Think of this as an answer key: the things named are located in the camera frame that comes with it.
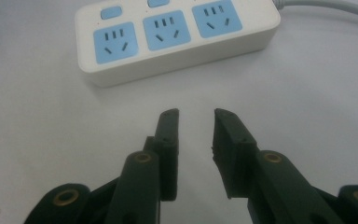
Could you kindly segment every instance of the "white fabric surface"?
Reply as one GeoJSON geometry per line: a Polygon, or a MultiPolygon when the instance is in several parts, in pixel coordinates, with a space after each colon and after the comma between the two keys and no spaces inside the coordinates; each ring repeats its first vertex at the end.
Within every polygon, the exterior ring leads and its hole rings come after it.
{"type": "Polygon", "coordinates": [[[61,184],[96,189],[119,176],[174,107],[179,191],[161,223],[252,223],[212,160],[217,107],[312,185],[336,195],[358,184],[358,16],[287,7],[265,50],[100,89],[76,58],[75,13],[90,3],[0,0],[0,224],[22,223],[61,184]]]}

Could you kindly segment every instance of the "blue socket panel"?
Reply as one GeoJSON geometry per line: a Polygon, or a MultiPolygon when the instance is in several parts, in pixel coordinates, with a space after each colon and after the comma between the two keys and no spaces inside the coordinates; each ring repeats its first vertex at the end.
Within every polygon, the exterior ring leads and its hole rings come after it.
{"type": "Polygon", "coordinates": [[[238,14],[229,0],[193,7],[193,15],[203,38],[224,35],[242,29],[238,14]]]}
{"type": "Polygon", "coordinates": [[[150,50],[166,49],[190,42],[182,11],[174,11],[144,19],[147,45],[150,50]]]}
{"type": "Polygon", "coordinates": [[[138,42],[132,22],[94,32],[97,63],[110,63],[138,53],[138,42]]]}

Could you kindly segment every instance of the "socket hole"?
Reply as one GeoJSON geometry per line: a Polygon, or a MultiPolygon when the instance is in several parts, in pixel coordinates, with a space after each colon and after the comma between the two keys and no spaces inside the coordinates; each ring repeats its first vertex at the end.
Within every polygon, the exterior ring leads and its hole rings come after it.
{"type": "Polygon", "coordinates": [[[212,29],[214,29],[214,26],[212,24],[210,24],[209,22],[206,23],[209,27],[211,27],[212,29]]]}
{"type": "Polygon", "coordinates": [[[156,35],[156,38],[161,42],[164,41],[164,39],[160,35],[156,35]]]}
{"type": "Polygon", "coordinates": [[[126,48],[127,48],[128,45],[129,45],[128,42],[124,43],[124,46],[123,46],[123,48],[122,48],[121,50],[122,50],[122,51],[126,50],[126,48]]]}
{"type": "Polygon", "coordinates": [[[104,48],[104,50],[105,50],[106,52],[108,52],[109,54],[112,54],[112,51],[111,51],[109,48],[104,48]]]}

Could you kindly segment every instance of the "white cable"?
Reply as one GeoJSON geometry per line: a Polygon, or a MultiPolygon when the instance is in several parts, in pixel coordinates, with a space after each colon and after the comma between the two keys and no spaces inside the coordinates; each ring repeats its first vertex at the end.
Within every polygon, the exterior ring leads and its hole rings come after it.
{"type": "Polygon", "coordinates": [[[278,10],[288,6],[330,7],[358,15],[358,5],[340,0],[272,0],[278,10]]]}

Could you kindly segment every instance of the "electrical socket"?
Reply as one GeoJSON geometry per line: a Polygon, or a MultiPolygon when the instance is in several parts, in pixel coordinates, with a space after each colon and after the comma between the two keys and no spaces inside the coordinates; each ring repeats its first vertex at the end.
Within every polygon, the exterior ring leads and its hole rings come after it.
{"type": "Polygon", "coordinates": [[[212,2],[193,7],[194,18],[202,37],[224,35],[242,29],[231,1],[212,2]]]}
{"type": "Polygon", "coordinates": [[[128,58],[138,52],[132,22],[103,28],[94,32],[97,63],[109,63],[128,58]]]}
{"type": "Polygon", "coordinates": [[[148,17],[144,19],[144,28],[151,50],[166,49],[190,42],[190,33],[182,11],[148,17]]]}
{"type": "Polygon", "coordinates": [[[140,1],[103,1],[76,13],[79,67],[98,86],[263,49],[281,21],[271,0],[170,0],[156,7],[148,5],[151,0],[140,1]],[[201,25],[208,23],[214,31],[201,25]],[[106,41],[105,33],[120,34],[120,29],[123,36],[106,41]]]}

